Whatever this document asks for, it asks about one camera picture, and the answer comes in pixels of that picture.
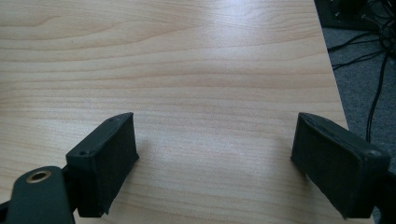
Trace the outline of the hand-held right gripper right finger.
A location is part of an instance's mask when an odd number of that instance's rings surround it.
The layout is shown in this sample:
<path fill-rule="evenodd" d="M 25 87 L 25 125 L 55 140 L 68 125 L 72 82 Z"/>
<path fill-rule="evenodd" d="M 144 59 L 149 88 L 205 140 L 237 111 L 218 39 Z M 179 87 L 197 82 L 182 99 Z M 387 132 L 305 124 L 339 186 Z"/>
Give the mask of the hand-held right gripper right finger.
<path fill-rule="evenodd" d="M 390 155 L 329 119 L 298 115 L 291 160 L 344 218 L 390 217 Z"/>

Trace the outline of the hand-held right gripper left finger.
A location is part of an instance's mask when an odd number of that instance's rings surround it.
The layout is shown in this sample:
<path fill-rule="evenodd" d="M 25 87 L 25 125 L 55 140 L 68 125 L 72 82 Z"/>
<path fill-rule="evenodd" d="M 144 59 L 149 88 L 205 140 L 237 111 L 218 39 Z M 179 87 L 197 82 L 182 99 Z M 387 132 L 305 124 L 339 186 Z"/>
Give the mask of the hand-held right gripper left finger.
<path fill-rule="evenodd" d="M 78 214 L 101 217 L 139 159 L 134 114 L 106 119 L 66 154 L 69 176 L 78 183 Z"/>

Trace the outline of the black equipment box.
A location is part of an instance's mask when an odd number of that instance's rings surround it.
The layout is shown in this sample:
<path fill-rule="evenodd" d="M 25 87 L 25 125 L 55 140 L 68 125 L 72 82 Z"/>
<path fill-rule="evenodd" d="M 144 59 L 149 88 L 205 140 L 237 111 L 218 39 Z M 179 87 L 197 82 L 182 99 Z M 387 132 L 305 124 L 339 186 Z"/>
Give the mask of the black equipment box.
<path fill-rule="evenodd" d="M 319 21 L 324 28 L 378 31 L 369 0 L 314 0 Z"/>

